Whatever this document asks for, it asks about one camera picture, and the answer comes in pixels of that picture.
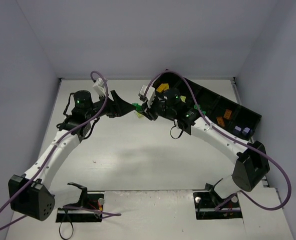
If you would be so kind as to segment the green lego from stack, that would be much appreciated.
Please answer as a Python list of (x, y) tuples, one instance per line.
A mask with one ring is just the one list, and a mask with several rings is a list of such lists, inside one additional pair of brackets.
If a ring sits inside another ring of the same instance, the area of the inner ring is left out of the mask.
[(138, 103), (132, 103), (132, 105), (135, 107), (135, 110), (137, 112), (140, 112), (142, 110), (142, 107), (141, 105), (139, 105)]

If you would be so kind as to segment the yellow lego brick from stack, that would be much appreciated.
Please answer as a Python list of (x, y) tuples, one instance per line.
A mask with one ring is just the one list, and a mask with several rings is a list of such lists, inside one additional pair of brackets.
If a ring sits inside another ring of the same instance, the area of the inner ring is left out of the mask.
[(156, 89), (158, 93), (163, 93), (164, 91), (169, 89), (169, 84), (161, 83), (160, 86)]

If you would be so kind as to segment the brown lego plate from stack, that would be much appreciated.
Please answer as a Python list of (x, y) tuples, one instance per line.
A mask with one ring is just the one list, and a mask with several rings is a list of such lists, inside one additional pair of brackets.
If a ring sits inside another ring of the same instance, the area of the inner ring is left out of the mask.
[(232, 116), (232, 111), (229, 110), (229, 109), (226, 109), (226, 111), (225, 111), (223, 117), (224, 117), (225, 119), (227, 119), (227, 120), (230, 120), (230, 119), (231, 119), (231, 116)]

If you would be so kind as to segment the brown lego brick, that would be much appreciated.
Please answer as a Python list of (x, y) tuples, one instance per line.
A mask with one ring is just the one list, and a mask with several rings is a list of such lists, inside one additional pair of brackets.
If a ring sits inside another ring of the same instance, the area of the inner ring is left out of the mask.
[(221, 126), (223, 128), (225, 127), (225, 123), (224, 123), (224, 120), (222, 117), (217, 117), (216, 120), (217, 120), (217, 123), (219, 126)]

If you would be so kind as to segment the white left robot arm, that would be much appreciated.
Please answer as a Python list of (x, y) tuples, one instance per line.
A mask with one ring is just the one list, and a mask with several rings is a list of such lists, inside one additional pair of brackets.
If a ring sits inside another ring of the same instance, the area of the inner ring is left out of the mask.
[(110, 97), (101, 96), (97, 102), (92, 102), (87, 90), (71, 93), (69, 100), (74, 101), (75, 106), (71, 114), (64, 113), (65, 120), (57, 124), (52, 143), (30, 169), (12, 176), (8, 183), (11, 209), (40, 221), (55, 209), (83, 207), (87, 203), (87, 188), (80, 184), (69, 182), (57, 191), (50, 190), (56, 173), (70, 153), (90, 137), (100, 117), (122, 117), (136, 109), (114, 90)]

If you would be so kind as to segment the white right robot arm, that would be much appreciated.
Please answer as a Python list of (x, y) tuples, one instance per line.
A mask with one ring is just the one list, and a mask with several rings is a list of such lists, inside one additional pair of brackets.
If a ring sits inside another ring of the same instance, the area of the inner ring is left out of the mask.
[(262, 143), (250, 143), (225, 130), (217, 132), (216, 124), (180, 99), (178, 89), (168, 89), (156, 95), (155, 88), (144, 85), (139, 98), (143, 101), (143, 115), (148, 119), (155, 121), (162, 117), (172, 121), (175, 128), (210, 144), (234, 164), (233, 172), (213, 187), (221, 199), (238, 191), (251, 192), (269, 172), (267, 159), (260, 155), (266, 152)]

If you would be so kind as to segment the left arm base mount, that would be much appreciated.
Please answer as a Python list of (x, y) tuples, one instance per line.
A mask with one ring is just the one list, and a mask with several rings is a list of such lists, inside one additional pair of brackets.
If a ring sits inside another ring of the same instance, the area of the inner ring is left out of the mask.
[[(87, 200), (83, 205), (73, 204), (73, 206), (91, 209), (103, 210), (103, 206), (98, 203), (99, 199), (104, 199), (103, 192), (88, 192)], [(69, 209), (67, 214), (62, 208), (57, 209), (56, 223), (101, 223), (102, 214), (84, 211), (79, 209)]]

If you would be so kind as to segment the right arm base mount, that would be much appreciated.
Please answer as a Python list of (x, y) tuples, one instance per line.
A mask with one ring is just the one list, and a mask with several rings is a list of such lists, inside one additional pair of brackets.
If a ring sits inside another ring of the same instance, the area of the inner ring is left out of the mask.
[(242, 219), (239, 199), (234, 195), (229, 201), (222, 200), (208, 191), (193, 192), (197, 220)]

